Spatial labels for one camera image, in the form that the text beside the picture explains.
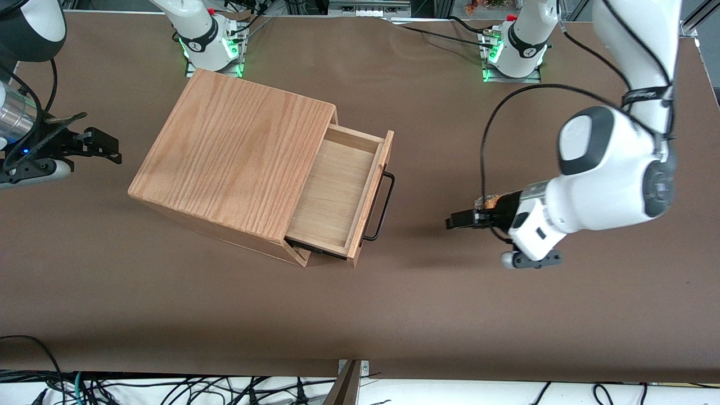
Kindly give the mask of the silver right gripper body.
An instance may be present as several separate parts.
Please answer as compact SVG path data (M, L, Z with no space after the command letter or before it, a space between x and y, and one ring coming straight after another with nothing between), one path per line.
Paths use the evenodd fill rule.
M39 129L38 108L33 100L9 84L1 88L1 144L7 151L19 146L30 151Z

